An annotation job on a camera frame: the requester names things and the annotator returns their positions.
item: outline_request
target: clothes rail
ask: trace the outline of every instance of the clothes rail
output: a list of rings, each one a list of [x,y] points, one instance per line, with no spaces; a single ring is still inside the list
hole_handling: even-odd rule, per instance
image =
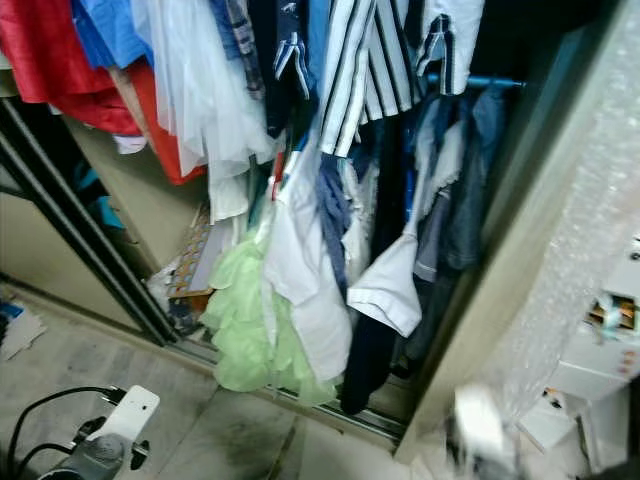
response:
[[[428,74],[427,81],[430,84],[439,83],[440,74],[438,73]],[[471,88],[488,87],[491,84],[496,85],[498,87],[505,87],[505,88],[524,88],[527,86],[527,82],[512,80],[511,78],[489,77],[485,75],[471,75],[467,80],[467,85],[470,86]]]

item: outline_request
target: striped shirt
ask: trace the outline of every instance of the striped shirt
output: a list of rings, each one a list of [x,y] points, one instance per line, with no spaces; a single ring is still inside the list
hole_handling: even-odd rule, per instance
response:
[[[347,156],[360,124],[421,98],[403,31],[409,0],[334,0],[322,92],[320,149]]]

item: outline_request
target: bubble wrap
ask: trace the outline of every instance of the bubble wrap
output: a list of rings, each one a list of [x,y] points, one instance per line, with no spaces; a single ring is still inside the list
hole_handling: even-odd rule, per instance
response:
[[[614,37],[602,99],[531,293],[478,380],[516,419],[539,398],[578,322],[640,227],[640,2]]]

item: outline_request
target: black cable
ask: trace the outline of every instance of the black cable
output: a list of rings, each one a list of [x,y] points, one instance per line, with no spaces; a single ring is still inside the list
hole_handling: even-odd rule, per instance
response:
[[[11,443],[9,444],[9,452],[7,453],[7,472],[9,473],[9,478],[16,478],[14,476],[14,462],[16,455],[16,447],[18,445],[18,436],[20,435],[20,429],[22,428],[22,423],[24,419],[27,417],[27,414],[33,410],[34,408],[39,407],[40,405],[50,402],[51,400],[55,400],[56,398],[64,397],[66,395],[71,395],[73,393],[80,392],[98,392],[110,398],[111,395],[115,392],[115,390],[105,387],[78,387],[78,388],[70,388],[68,390],[63,390],[62,392],[54,393],[53,395],[49,395],[37,402],[32,403],[27,408],[25,408],[20,417],[18,418],[18,422],[16,423],[15,428],[13,429],[13,434],[11,435]]]
[[[20,478],[22,472],[24,472],[24,469],[27,467],[27,464],[33,458],[33,456],[36,453],[41,452],[42,450],[57,450],[59,452],[66,453],[67,455],[71,455],[73,453],[73,450],[71,450],[70,448],[63,447],[62,445],[58,445],[57,443],[43,443],[42,445],[38,445],[29,453],[27,453],[27,455],[22,459],[22,462],[20,462],[20,466],[18,466],[18,471],[15,476],[16,480]]]

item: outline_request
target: light green fabric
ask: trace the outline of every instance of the light green fabric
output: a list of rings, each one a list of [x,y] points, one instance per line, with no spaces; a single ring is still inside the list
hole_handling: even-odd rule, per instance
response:
[[[275,292],[275,347],[268,340],[262,302],[265,246],[249,234],[221,256],[211,274],[216,292],[200,321],[214,332],[212,343],[220,352],[216,379],[238,392],[272,385],[297,392],[304,405],[326,403],[336,396],[336,382],[316,382],[291,323],[291,305]]]

